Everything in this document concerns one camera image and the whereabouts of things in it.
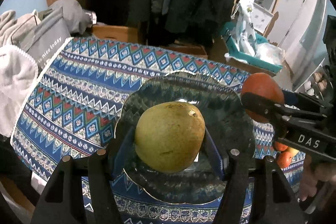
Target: blue tablecloth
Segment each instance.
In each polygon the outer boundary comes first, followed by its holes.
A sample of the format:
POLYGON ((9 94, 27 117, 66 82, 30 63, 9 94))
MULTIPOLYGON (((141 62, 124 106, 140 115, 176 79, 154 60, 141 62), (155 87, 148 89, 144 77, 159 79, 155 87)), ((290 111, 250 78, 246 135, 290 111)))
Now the blue tablecloth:
MULTIPOLYGON (((239 69, 155 47, 74 38, 53 61, 29 96, 16 125, 12 146, 22 161, 48 180, 64 155, 85 157, 113 138, 128 96, 149 78, 174 70, 210 74, 240 91, 248 73, 239 69)), ((255 157, 275 156, 273 128, 255 122, 255 157)), ((304 154, 299 152, 285 175, 297 191, 304 154)), ((87 178, 84 204, 92 210, 87 178)), ((172 205, 155 200, 125 174, 112 183, 125 223, 212 222, 220 198, 205 205, 172 205)), ((241 223, 251 210, 253 182, 246 189, 241 223)))

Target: table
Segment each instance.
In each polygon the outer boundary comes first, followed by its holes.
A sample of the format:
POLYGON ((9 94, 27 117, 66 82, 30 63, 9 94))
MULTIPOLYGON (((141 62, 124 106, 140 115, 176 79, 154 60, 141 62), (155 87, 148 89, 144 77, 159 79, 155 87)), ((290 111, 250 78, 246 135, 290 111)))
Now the table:
MULTIPOLYGON (((114 126, 128 96, 148 79, 174 70, 210 74, 240 92, 248 73, 228 65, 161 48, 93 38, 73 38, 42 72, 26 100, 11 144, 22 161, 48 180, 64 155, 91 155, 114 137, 114 126)), ((276 155, 273 128, 254 122, 256 158, 276 155)), ((297 192, 304 153, 283 171, 297 192)), ((87 178, 84 204, 92 211, 87 178)), ((112 182, 122 218, 129 224, 213 221, 220 198, 204 205, 167 204, 155 200, 125 174, 112 182)), ((241 223, 251 211, 253 181, 246 190, 241 223)))

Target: white box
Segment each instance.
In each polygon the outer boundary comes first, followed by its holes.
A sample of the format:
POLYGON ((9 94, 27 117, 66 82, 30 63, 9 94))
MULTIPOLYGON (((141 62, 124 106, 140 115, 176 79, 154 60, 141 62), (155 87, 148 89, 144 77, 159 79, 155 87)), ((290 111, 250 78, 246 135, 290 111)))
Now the white box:
POLYGON ((273 14, 266 10, 264 7, 254 3, 252 13, 252 23, 255 30, 260 33, 264 33, 267 25, 270 23, 273 18, 273 14))

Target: clear plastic bag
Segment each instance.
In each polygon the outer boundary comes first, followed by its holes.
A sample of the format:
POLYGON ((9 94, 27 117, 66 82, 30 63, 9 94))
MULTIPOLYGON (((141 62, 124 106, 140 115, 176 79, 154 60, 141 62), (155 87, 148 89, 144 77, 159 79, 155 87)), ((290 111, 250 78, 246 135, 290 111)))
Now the clear plastic bag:
POLYGON ((270 43, 262 43, 257 45, 255 57, 273 65, 281 65, 284 61, 285 50, 270 43))

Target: scalloped glass plate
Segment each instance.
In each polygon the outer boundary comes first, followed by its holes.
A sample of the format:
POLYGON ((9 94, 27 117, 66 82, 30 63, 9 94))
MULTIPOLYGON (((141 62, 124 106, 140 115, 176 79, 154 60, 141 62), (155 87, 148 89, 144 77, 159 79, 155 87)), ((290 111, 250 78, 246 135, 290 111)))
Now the scalloped glass plate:
MULTIPOLYGON (((226 150, 236 148, 241 153, 251 153, 253 157, 253 123, 245 113, 238 94, 211 76, 185 71, 152 78, 131 94, 122 108, 115 135, 127 134, 130 127, 135 128, 146 109, 171 101, 189 102, 197 106, 216 146, 222 145, 226 150)), ((190 167, 178 173, 166 174, 151 169, 140 160, 133 145, 124 171, 149 195, 171 204, 212 202, 222 196, 226 185, 214 174, 202 149, 198 161, 190 167)))

